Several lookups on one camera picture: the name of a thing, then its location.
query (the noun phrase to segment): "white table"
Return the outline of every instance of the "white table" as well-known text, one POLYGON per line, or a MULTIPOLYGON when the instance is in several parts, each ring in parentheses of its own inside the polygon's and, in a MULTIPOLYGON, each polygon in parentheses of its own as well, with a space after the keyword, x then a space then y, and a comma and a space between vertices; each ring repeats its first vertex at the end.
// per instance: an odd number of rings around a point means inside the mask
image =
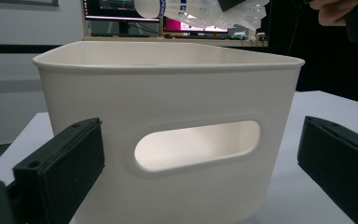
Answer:
MULTIPOLYGON (((331 120, 358 133, 357 102, 321 91, 297 92, 264 205, 243 224, 353 223, 297 165, 305 116, 331 120)), ((11 183, 12 167, 52 136, 48 113, 36 114, 0 158, 0 180, 11 183)))

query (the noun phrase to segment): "white bottle cap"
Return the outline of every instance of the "white bottle cap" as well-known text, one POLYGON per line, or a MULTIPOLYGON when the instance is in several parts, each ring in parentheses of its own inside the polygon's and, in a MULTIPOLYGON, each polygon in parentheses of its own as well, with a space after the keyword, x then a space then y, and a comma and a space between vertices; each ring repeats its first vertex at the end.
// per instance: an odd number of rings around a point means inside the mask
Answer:
POLYGON ((166 0, 134 0, 136 11, 144 18, 159 18, 165 13, 166 0))

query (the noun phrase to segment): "human hand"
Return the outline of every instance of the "human hand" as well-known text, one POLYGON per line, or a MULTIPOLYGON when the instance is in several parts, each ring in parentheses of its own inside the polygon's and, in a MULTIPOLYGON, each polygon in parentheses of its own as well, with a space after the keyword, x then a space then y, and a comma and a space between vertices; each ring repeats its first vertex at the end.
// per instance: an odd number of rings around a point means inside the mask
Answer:
POLYGON ((323 26, 345 26, 345 15, 358 5, 358 0, 313 0, 310 7, 319 10, 323 26))

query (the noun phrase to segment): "black stripe on wall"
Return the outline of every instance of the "black stripe on wall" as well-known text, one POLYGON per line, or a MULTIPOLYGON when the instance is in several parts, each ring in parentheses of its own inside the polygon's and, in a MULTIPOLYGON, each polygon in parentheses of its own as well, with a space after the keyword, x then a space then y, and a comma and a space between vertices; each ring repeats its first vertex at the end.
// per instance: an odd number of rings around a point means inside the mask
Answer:
POLYGON ((0 53, 4 54, 38 54, 61 45, 0 45, 0 53))

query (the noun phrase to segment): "desk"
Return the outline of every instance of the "desk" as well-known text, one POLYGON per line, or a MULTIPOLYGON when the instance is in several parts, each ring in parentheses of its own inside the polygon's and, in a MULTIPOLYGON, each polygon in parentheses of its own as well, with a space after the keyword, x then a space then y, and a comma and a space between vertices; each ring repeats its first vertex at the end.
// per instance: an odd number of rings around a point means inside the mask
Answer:
POLYGON ((268 41, 250 40, 214 40, 214 39, 168 39, 164 37, 106 37, 84 36, 84 41, 126 41, 126 42, 161 42, 161 43, 192 43, 218 47, 267 47, 268 41))
MULTIPOLYGON (((296 92, 264 204, 242 224, 353 223, 297 165, 305 116, 328 119, 358 133, 357 102, 321 91, 296 92)), ((11 183, 11 168, 52 136, 48 113, 36 114, 0 158, 0 180, 11 183)))

